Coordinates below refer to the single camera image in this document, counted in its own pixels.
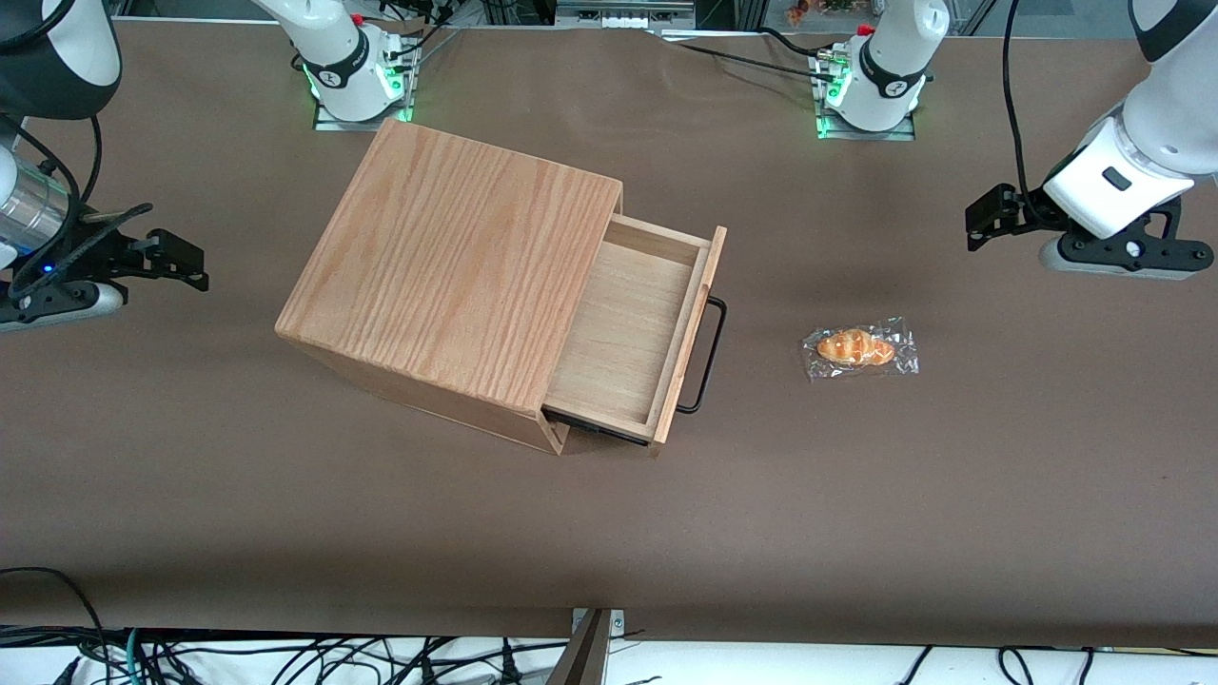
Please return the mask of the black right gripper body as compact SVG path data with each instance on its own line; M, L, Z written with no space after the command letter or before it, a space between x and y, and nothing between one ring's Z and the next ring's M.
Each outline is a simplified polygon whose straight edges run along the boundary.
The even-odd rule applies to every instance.
M153 279L147 256L136 250L136 239L125 236L122 225L147 215L153 204L139 204L122 212L101 212L90 206L73 229L58 258L57 282L114 282L121 278Z

